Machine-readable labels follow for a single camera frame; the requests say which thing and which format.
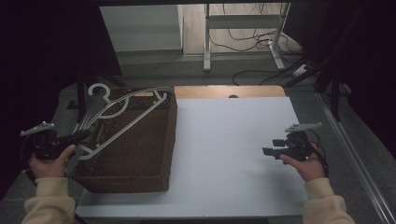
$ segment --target wicker basket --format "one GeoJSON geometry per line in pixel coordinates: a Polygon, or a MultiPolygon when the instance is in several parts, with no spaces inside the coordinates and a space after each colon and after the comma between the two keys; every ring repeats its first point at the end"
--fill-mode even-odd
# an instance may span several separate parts
{"type": "MultiPolygon", "coordinates": [[[[110,100],[140,90],[113,89],[110,100]]],[[[151,107],[156,99],[155,95],[131,97],[122,114],[98,121],[88,147],[104,143],[151,107]]],[[[111,107],[114,107],[113,113],[120,110],[123,103],[117,106],[111,107]]],[[[72,178],[92,193],[168,190],[176,124],[176,97],[167,92],[166,100],[128,131],[92,158],[79,161],[72,178]]]]}

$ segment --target beige sleeve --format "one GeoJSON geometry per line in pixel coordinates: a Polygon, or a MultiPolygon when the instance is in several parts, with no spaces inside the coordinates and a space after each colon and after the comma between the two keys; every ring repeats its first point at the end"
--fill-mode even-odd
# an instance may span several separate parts
{"type": "Polygon", "coordinates": [[[319,178],[305,183],[308,202],[304,206],[304,224],[349,224],[355,223],[347,214],[341,196],[334,195],[328,178],[319,178]]]}
{"type": "Polygon", "coordinates": [[[76,204],[68,196],[66,177],[38,178],[35,197],[25,202],[22,223],[73,223],[76,204]]]}

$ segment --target hand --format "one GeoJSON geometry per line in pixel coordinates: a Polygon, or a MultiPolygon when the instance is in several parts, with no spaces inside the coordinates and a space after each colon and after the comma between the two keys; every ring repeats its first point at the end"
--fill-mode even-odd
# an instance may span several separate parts
{"type": "MultiPolygon", "coordinates": [[[[315,144],[312,144],[312,147],[318,150],[315,144]]],[[[280,155],[279,158],[294,167],[305,182],[325,177],[323,166],[315,153],[312,153],[307,161],[297,161],[286,155],[280,155]]]]}
{"type": "Polygon", "coordinates": [[[35,153],[29,160],[29,167],[35,178],[64,177],[67,167],[67,159],[73,154],[76,146],[67,147],[55,161],[41,161],[35,157],[35,153]]]}

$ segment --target sweater cuff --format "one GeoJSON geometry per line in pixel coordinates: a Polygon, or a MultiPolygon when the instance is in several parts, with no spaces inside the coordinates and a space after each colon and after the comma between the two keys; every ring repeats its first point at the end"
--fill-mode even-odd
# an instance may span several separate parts
{"type": "Polygon", "coordinates": [[[66,177],[38,178],[35,182],[35,196],[68,196],[66,177]]]}
{"type": "Polygon", "coordinates": [[[329,178],[318,178],[305,183],[305,190],[308,193],[308,199],[320,199],[334,195],[330,186],[329,178]]]}

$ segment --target white tabletop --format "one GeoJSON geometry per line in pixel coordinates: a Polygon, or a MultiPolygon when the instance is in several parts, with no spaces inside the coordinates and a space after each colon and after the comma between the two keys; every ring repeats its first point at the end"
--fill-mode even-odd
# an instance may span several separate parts
{"type": "Polygon", "coordinates": [[[202,218],[294,216],[304,181],[262,147],[298,123],[288,97],[177,100],[177,135],[166,192],[92,194],[81,217],[202,218]]]}

